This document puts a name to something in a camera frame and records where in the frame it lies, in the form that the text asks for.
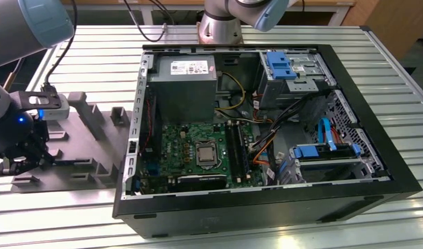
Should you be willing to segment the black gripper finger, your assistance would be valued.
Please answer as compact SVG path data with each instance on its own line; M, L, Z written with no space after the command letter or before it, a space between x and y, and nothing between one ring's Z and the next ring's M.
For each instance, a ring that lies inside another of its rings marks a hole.
M37 162L52 165L54 163L54 157L48 152L48 140L48 135L40 136L37 134L29 134L26 139L26 150Z
M0 163L0 176L17 176L40 166L38 159L25 159L16 161L6 157L2 158Z

